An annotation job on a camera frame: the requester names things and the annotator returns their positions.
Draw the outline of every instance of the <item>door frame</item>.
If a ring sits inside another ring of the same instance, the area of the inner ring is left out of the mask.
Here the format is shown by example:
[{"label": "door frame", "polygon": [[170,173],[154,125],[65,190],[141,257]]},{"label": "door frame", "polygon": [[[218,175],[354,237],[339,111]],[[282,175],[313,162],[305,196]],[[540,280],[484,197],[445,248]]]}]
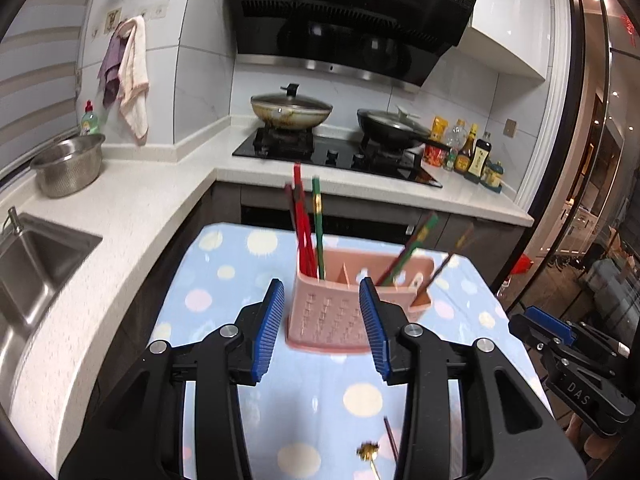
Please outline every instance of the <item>door frame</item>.
[{"label": "door frame", "polygon": [[528,210],[534,198],[556,143],[556,135],[560,127],[564,100],[566,98],[567,81],[571,65],[571,11],[570,0],[553,0],[554,15],[554,56],[551,67],[549,95],[546,99],[545,113],[538,140],[533,149],[529,167],[524,180],[516,194],[515,204]]}]

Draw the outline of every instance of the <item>blue polka dot tablecloth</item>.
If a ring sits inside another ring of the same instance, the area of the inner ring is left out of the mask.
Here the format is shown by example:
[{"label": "blue polka dot tablecloth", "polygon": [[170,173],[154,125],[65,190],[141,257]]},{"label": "blue polka dot tablecloth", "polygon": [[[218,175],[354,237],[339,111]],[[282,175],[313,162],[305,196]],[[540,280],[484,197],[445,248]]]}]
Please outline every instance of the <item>blue polka dot tablecloth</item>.
[{"label": "blue polka dot tablecloth", "polygon": [[[398,254],[401,246],[325,236],[326,246]],[[261,301],[272,278],[284,284],[287,308],[296,269],[293,232],[231,224],[205,227],[187,250],[156,322],[151,340],[172,346],[201,341],[232,323],[240,309]],[[427,251],[438,266],[443,253]],[[507,318],[475,267],[455,256],[430,287],[433,306],[420,323],[447,341],[471,344],[491,338],[548,407],[522,343],[509,334]],[[460,475],[460,396],[450,382],[452,478]],[[194,383],[184,405],[184,475],[196,479]],[[396,442],[402,433],[406,387],[386,386],[370,354],[329,355],[288,347],[283,325],[267,374],[256,387],[240,386],[244,436],[255,480],[374,480],[356,456],[365,441],[378,441],[376,466],[391,480],[395,463],[383,417]]]}]

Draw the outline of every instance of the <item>gas stove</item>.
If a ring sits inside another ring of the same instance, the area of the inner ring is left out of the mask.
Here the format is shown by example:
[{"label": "gas stove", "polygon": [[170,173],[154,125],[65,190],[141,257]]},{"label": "gas stove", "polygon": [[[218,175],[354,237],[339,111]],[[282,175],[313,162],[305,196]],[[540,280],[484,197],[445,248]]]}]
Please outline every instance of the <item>gas stove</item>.
[{"label": "gas stove", "polygon": [[420,155],[388,150],[368,136],[354,142],[315,136],[311,129],[281,130],[264,126],[245,140],[233,155],[301,162],[442,187],[421,167]]}]

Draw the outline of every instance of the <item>purple towel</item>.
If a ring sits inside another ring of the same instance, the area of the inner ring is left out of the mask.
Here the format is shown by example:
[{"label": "purple towel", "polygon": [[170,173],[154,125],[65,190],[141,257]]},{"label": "purple towel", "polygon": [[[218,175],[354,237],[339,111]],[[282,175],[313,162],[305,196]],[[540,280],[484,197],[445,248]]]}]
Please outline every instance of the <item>purple towel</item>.
[{"label": "purple towel", "polygon": [[118,95],[118,90],[120,89],[118,70],[120,69],[120,63],[122,62],[122,56],[124,55],[126,46],[127,40],[118,36],[118,31],[116,30],[111,37],[111,41],[107,47],[107,53],[102,60],[100,72],[98,72],[98,79],[104,87],[102,105],[105,108],[111,106]]}]

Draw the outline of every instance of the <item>frying pan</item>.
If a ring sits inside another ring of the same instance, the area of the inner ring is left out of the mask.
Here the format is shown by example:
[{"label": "frying pan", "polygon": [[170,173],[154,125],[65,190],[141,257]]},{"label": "frying pan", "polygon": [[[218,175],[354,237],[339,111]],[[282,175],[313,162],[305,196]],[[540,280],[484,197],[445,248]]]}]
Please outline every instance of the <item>frying pan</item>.
[{"label": "frying pan", "polygon": [[408,150],[420,144],[449,150],[448,146],[429,139],[430,131],[413,121],[401,107],[398,107],[397,114],[361,108],[358,110],[358,124],[364,134],[388,150]]}]

